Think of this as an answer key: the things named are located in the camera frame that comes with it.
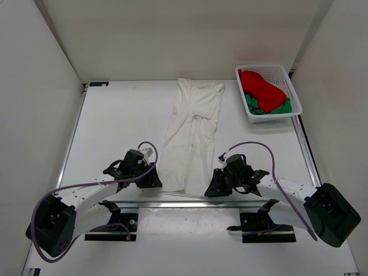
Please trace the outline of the white t shirt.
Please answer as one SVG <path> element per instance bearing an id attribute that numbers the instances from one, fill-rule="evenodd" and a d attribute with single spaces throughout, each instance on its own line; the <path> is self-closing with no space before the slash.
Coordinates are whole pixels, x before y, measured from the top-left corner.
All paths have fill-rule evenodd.
<path id="1" fill-rule="evenodd" d="M 215 133 L 225 85 L 179 78 L 160 156 L 165 194 L 201 197 L 212 179 Z"/>

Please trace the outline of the red t shirt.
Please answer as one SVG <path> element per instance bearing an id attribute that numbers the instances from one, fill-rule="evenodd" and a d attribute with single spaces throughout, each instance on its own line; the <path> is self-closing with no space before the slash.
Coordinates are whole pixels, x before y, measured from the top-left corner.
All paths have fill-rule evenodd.
<path id="1" fill-rule="evenodd" d="M 282 105 L 287 98 L 280 88 L 266 81 L 259 73 L 249 70 L 238 70 L 237 73 L 244 95 L 256 98 L 259 107 L 266 112 Z"/>

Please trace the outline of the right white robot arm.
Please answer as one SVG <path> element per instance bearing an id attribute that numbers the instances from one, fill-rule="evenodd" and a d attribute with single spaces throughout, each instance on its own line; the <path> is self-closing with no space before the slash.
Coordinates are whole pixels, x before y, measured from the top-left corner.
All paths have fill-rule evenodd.
<path id="1" fill-rule="evenodd" d="M 241 231 L 247 243 L 273 242 L 276 237 L 265 237 L 270 232 L 311 228 L 323 242 L 338 248 L 361 222 L 358 212 L 332 184 L 314 187 L 275 180 L 268 171 L 254 170 L 243 154 L 220 160 L 223 167 L 214 169 L 206 197 L 226 197 L 235 191 L 267 198 L 255 213 L 240 215 L 240 226 L 228 227 Z"/>

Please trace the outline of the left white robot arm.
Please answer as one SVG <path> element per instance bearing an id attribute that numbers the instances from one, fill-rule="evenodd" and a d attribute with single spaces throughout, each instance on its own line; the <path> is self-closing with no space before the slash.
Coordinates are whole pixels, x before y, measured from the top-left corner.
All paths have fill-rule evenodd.
<path id="1" fill-rule="evenodd" d="M 121 222 L 120 208 L 108 197 L 134 183 L 139 189 L 162 187 L 154 145 L 130 149 L 122 160 L 111 163 L 102 178 L 92 183 L 58 188 L 46 194 L 34 208 L 25 236 L 49 263 L 63 257 L 76 239 L 95 229 L 114 230 Z"/>

